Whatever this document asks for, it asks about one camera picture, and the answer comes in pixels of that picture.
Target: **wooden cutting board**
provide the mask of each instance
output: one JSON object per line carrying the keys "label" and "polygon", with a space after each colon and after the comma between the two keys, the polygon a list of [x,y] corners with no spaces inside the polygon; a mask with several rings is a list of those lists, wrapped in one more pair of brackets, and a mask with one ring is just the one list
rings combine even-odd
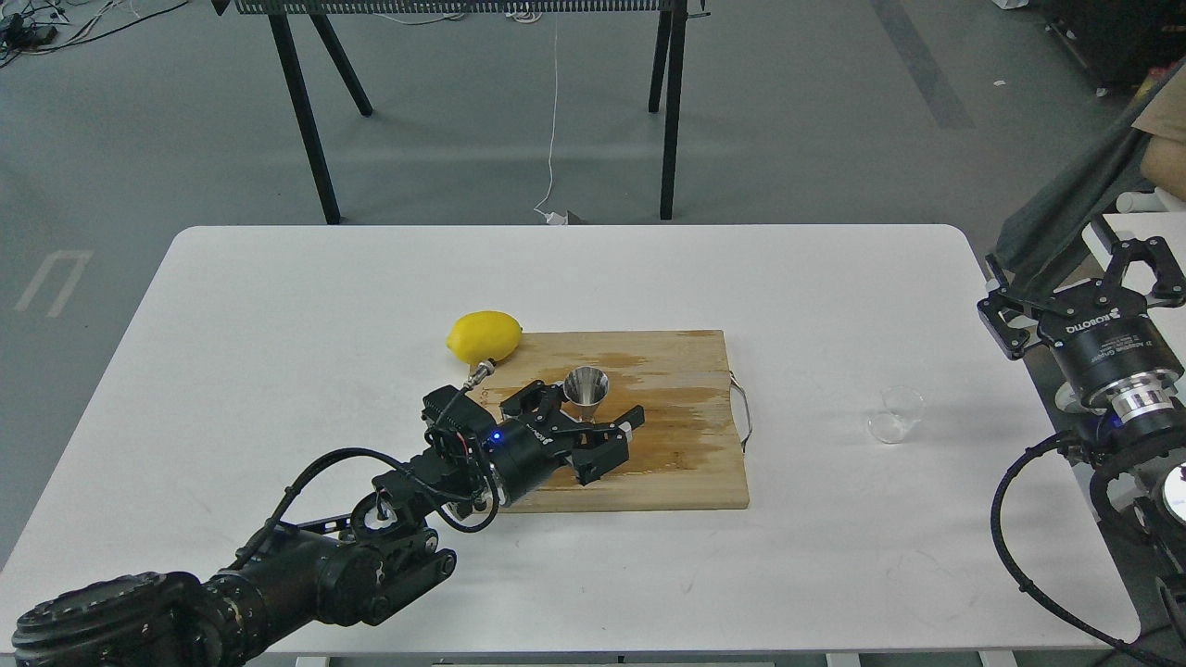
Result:
{"label": "wooden cutting board", "polygon": [[[560,382],[580,366],[610,376],[594,421],[635,405],[646,423],[630,460],[587,487],[561,468],[508,512],[742,509],[750,504],[741,442],[729,404],[722,331],[524,333],[471,396],[502,420],[498,404],[534,380]],[[576,415],[570,404],[566,412]]]}

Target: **electrical wire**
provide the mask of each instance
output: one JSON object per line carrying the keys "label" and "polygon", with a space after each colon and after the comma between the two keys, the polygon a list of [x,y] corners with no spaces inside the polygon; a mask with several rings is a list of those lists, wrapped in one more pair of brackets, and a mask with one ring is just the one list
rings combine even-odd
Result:
{"label": "electrical wire", "polygon": [[544,192],[543,198],[540,203],[535,205],[535,212],[543,216],[544,222],[548,221],[548,214],[540,210],[540,207],[544,204],[551,197],[551,188],[556,183],[556,172],[551,166],[551,157],[556,150],[556,114],[560,110],[560,14],[556,14],[553,20],[554,31],[551,34],[551,68],[553,78],[555,80],[553,87],[553,99],[551,99],[551,139],[548,141],[548,191]]}
{"label": "electrical wire", "polygon": [[441,14],[440,17],[436,17],[435,19],[429,19],[427,21],[401,21],[400,19],[390,14],[375,14],[375,15],[393,23],[397,23],[400,25],[432,25],[432,24],[439,24],[441,21],[459,21],[465,18],[465,14],[454,13],[454,14]]}
{"label": "electrical wire", "polygon": [[[71,0],[65,0],[65,2],[68,5],[70,5],[70,6],[72,6],[72,7],[81,7],[83,5],[88,5],[88,4],[93,2],[93,1],[94,0],[83,0],[82,2],[75,2],[75,1],[71,1]],[[57,25],[62,25],[62,26],[75,25],[72,21],[70,21],[69,17],[66,17],[66,13],[62,9],[60,5],[58,5],[58,0],[43,0],[43,2],[44,4],[42,6],[36,6],[33,4],[33,0],[27,0],[25,2],[24,8],[21,8],[21,11],[19,12],[19,14],[25,20],[28,21],[26,24],[27,28],[37,28],[37,27],[47,26],[47,25],[53,25],[53,26],[57,26]],[[102,34],[96,34],[94,37],[90,37],[91,31],[98,24],[100,19],[102,19],[103,15],[107,14],[110,9],[117,7],[121,4],[127,4],[128,11],[132,12],[132,14],[134,14],[136,17],[136,19],[133,20],[133,21],[130,21],[130,23],[128,23],[128,24],[126,24],[126,25],[122,25],[122,26],[116,27],[114,30],[107,31],[107,32],[104,32]],[[93,15],[90,19],[88,19],[85,23],[83,23],[78,27],[78,30],[75,31],[75,33],[72,36],[70,36],[68,39],[65,39],[64,42],[59,43],[56,46],[46,46],[46,47],[40,47],[40,49],[7,49],[4,52],[4,57],[0,58],[0,69],[11,65],[17,59],[18,56],[24,56],[24,55],[28,55],[28,56],[44,56],[46,53],[55,53],[57,51],[60,51],[63,49],[69,49],[71,46],[81,46],[83,44],[89,44],[91,42],[96,42],[96,40],[102,39],[104,37],[115,34],[116,32],[125,31],[125,30],[127,30],[127,28],[129,28],[129,27],[132,27],[132,26],[134,26],[134,25],[136,25],[139,23],[146,21],[146,20],[148,20],[148,19],[151,19],[153,17],[159,17],[161,14],[167,14],[170,12],[177,11],[177,9],[184,7],[187,4],[189,4],[189,0],[183,0],[181,2],[179,2],[177,5],[173,5],[172,7],[161,9],[159,12],[153,12],[151,14],[141,15],[135,9],[135,7],[132,6],[132,0],[107,0],[103,4],[103,6],[100,7],[97,12],[95,12],[95,15]],[[52,11],[51,18],[55,19],[55,20],[39,20],[39,19],[37,19],[37,14],[38,13],[46,12],[46,11]]]}
{"label": "electrical wire", "polygon": [[[1166,630],[1172,630],[1172,629],[1173,629],[1173,625],[1171,625],[1171,624],[1159,625],[1156,628],[1153,628],[1152,630],[1147,630],[1144,633],[1141,633],[1141,636],[1136,637],[1136,640],[1134,640],[1133,643],[1144,641],[1144,640],[1147,640],[1147,639],[1149,639],[1149,637],[1152,637],[1154,635],[1160,635],[1161,633],[1165,633]],[[1091,667],[1103,667],[1104,665],[1108,663],[1109,660],[1111,660],[1112,658],[1116,658],[1117,655],[1120,655],[1120,652],[1114,648],[1114,649],[1109,650],[1107,655],[1104,655],[1099,660],[1096,660],[1095,662],[1092,662]]]}
{"label": "electrical wire", "polygon": [[543,12],[506,12],[506,18],[517,24],[534,24],[543,18]]}
{"label": "electrical wire", "polygon": [[246,565],[249,560],[251,560],[251,558],[260,551],[260,547],[263,546],[263,542],[267,541],[269,536],[272,536],[272,532],[280,523],[280,519],[292,506],[293,501],[296,500],[296,496],[300,495],[302,490],[305,490],[305,487],[307,487],[308,483],[312,482],[314,477],[317,477],[321,472],[325,472],[330,466],[334,464],[357,457],[370,457],[378,459],[388,464],[393,469],[402,472],[406,477],[417,483],[422,489],[425,489],[426,493],[429,494],[429,496],[434,498],[433,503],[436,506],[438,512],[440,512],[442,498],[451,500],[454,502],[465,502],[470,500],[466,496],[448,494],[439,489],[434,489],[432,485],[427,484],[426,482],[416,477],[415,474],[408,470],[402,462],[383,452],[377,452],[363,447],[344,447],[339,450],[333,450],[329,453],[321,455],[313,463],[308,464],[305,468],[305,470],[302,470],[301,474],[296,476],[296,479],[292,483],[292,485],[285,488],[285,495],[280,500],[280,503],[276,504],[275,510],[272,512],[272,516],[269,516],[268,520],[263,522],[263,527],[260,528],[260,531],[257,531],[254,535],[251,535],[251,539],[249,539],[247,544],[243,545],[241,550],[238,550],[238,554],[236,555],[235,561],[230,564],[228,570],[241,570],[243,565]]}
{"label": "electrical wire", "polygon": [[[184,7],[184,6],[189,5],[189,4],[190,4],[190,0],[181,0],[180,2],[178,2],[177,5],[173,5],[172,7],[168,7],[167,9],[161,9],[161,11],[159,11],[159,12],[153,12],[153,13],[151,13],[151,14],[145,14],[145,15],[140,17],[139,19],[136,19],[136,20],[134,20],[134,21],[132,21],[132,23],[129,23],[129,24],[127,24],[127,25],[121,25],[120,27],[117,27],[117,28],[115,28],[115,30],[109,30],[109,31],[104,32],[103,34],[96,34],[95,37],[89,37],[89,38],[87,38],[87,39],[78,39],[78,40],[76,40],[76,42],[74,40],[75,38],[71,38],[71,40],[70,40],[70,42],[68,42],[68,43],[65,43],[65,44],[59,44],[58,46],[50,46],[50,47],[47,47],[47,49],[36,49],[36,50],[26,50],[26,51],[24,51],[24,52],[25,52],[25,53],[32,53],[32,55],[39,55],[39,53],[52,53],[52,52],[55,52],[55,51],[60,51],[60,50],[63,50],[63,49],[68,49],[68,47],[70,47],[70,46],[79,46],[79,45],[82,45],[82,44],[89,44],[89,43],[91,43],[91,42],[96,42],[96,40],[98,40],[98,39],[102,39],[102,38],[104,38],[104,37],[108,37],[108,36],[111,36],[111,34],[115,34],[116,32],[121,32],[121,31],[125,31],[125,30],[127,30],[127,28],[129,28],[129,27],[132,27],[132,26],[134,26],[134,25],[136,25],[136,24],[139,24],[139,23],[144,23],[144,21],[146,21],[146,20],[148,20],[148,19],[151,19],[151,18],[153,18],[153,17],[159,17],[159,15],[161,15],[161,14],[167,14],[167,13],[170,13],[170,12],[174,12],[174,11],[177,11],[177,9],[180,9],[181,7]],[[102,14],[103,12],[106,12],[107,9],[109,9],[109,8],[111,8],[111,7],[116,6],[116,5],[119,5],[119,2],[117,2],[117,1],[111,1],[111,2],[108,2],[108,4],[107,4],[107,5],[104,6],[104,7],[103,7],[103,9],[101,9],[100,14]],[[89,32],[90,32],[90,28],[95,26],[95,23],[97,23],[97,17],[98,17],[100,14],[96,14],[96,19],[95,19],[95,20],[93,20],[93,23],[90,23],[90,24],[89,24],[89,25],[88,25],[88,26],[85,27],[85,32],[87,32],[87,33],[89,33]]]}
{"label": "electrical wire", "polygon": [[486,488],[490,489],[490,512],[486,517],[482,520],[480,523],[473,526],[466,526],[460,521],[453,519],[445,512],[445,508],[436,506],[436,514],[441,517],[451,528],[461,533],[478,533],[485,529],[487,526],[493,523],[495,516],[498,516],[498,508],[500,506],[500,500],[498,497],[498,484],[495,482],[493,468],[490,464],[490,457],[486,456],[485,447],[479,443],[474,450],[478,452],[478,464],[480,465],[482,477],[486,481]]}
{"label": "electrical wire", "polygon": [[1018,477],[1018,475],[1021,474],[1021,470],[1025,469],[1026,465],[1033,463],[1042,455],[1066,447],[1075,443],[1078,443],[1078,438],[1076,438],[1073,433],[1069,431],[1056,433],[1041,443],[1028,447],[1025,453],[1022,453],[1021,457],[1018,458],[1018,460],[1015,460],[1005,472],[1005,476],[1001,478],[1001,483],[996,487],[996,493],[993,495],[993,507],[989,512],[989,529],[993,534],[993,546],[996,547],[996,555],[1001,559],[1001,564],[1005,565],[1005,568],[1009,571],[1009,574],[1013,576],[1013,579],[1021,586],[1021,592],[1032,597],[1038,604],[1046,609],[1046,611],[1050,611],[1066,623],[1083,630],[1092,637],[1096,637],[1097,640],[1115,648],[1117,652],[1134,658],[1144,665],[1150,665],[1153,667],[1186,667],[1186,665],[1181,662],[1136,648],[1133,644],[1112,637],[1064,609],[1057,602],[1051,599],[1050,596],[1042,592],[1042,590],[1026,576],[1026,573],[1021,570],[1021,566],[1018,565],[1018,561],[1013,559],[1013,554],[1009,553],[1009,550],[1005,544],[1005,532],[1001,528],[1001,507],[1005,502],[1005,494],[1008,491],[1009,484]]}

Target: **metal table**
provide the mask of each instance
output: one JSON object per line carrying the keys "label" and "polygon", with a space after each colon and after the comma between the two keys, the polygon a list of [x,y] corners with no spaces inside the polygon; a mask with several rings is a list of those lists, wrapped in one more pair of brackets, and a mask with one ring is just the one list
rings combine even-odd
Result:
{"label": "metal table", "polygon": [[[230,0],[212,0],[215,9],[222,14]],[[689,19],[688,0],[235,0],[241,14],[267,14],[272,24],[272,36],[276,42],[280,65],[285,71],[288,95],[292,97],[301,140],[313,170],[313,182],[321,201],[325,222],[338,224],[342,212],[330,180],[330,169],[325,163],[325,151],[313,119],[313,107],[308,101],[305,77],[296,57],[288,25],[288,14],[307,14],[313,21],[325,49],[342,75],[358,113],[369,117],[374,113],[370,100],[346,57],[338,36],[330,25],[329,14],[421,14],[421,13],[504,13],[504,12],[658,12],[659,27],[655,39],[655,64],[651,72],[651,91],[648,102],[650,113],[658,113],[663,94],[664,68],[667,69],[667,117],[663,134],[663,174],[659,193],[659,218],[671,220],[675,199],[675,161],[680,134],[680,95],[683,88],[683,50]]]}

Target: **black table leg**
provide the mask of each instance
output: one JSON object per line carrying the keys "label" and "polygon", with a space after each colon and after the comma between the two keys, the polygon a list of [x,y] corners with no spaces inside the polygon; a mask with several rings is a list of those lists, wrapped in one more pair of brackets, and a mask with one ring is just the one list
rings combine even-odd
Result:
{"label": "black table leg", "polygon": [[285,70],[288,95],[293,100],[293,112],[296,114],[296,125],[300,126],[300,138],[305,142],[305,152],[308,154],[308,166],[313,170],[313,183],[317,184],[317,195],[321,199],[325,222],[338,224],[342,222],[342,214],[338,210],[338,199],[333,195],[333,183],[330,182],[330,169],[325,165],[321,139],[317,135],[313,107],[308,103],[308,91],[305,89],[305,77],[301,76],[300,62],[296,59],[296,45],[293,44],[288,17],[268,14],[268,21],[272,24],[272,36],[276,40],[276,52],[280,53],[280,65]]}
{"label": "black table leg", "polygon": [[683,44],[688,27],[688,0],[671,11],[671,58],[668,63],[667,131],[663,134],[663,183],[659,220],[671,220],[675,199],[675,150],[680,138],[680,93],[683,89]]}
{"label": "black table leg", "polygon": [[655,69],[651,70],[651,100],[646,109],[652,114],[659,110],[659,95],[663,93],[663,69],[667,66],[668,45],[671,43],[671,12],[659,12],[659,33],[655,38]]}
{"label": "black table leg", "polygon": [[338,42],[338,34],[333,32],[333,26],[330,25],[330,18],[325,14],[310,14],[308,18],[313,20],[317,33],[321,36],[325,50],[330,52],[333,65],[338,68],[338,74],[342,75],[342,81],[345,82],[346,90],[350,90],[350,96],[355,99],[358,113],[365,117],[370,117],[375,113],[375,109],[370,106],[370,100],[366,99],[363,85],[358,83],[355,68],[351,66],[350,59],[346,58],[346,52],[342,49],[342,43]]}

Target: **gray fabric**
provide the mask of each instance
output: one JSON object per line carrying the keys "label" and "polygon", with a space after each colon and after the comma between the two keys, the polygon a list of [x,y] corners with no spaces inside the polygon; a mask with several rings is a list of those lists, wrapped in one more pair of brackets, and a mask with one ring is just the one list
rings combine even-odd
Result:
{"label": "gray fabric", "polygon": [[1015,274],[1015,284],[1039,292],[1058,287],[1088,256],[1079,237],[1083,228],[1121,193],[1152,188],[1140,171],[1149,135],[1134,129],[1133,121],[1174,72],[1143,102],[1129,106],[1097,144],[1005,221],[994,253]]}

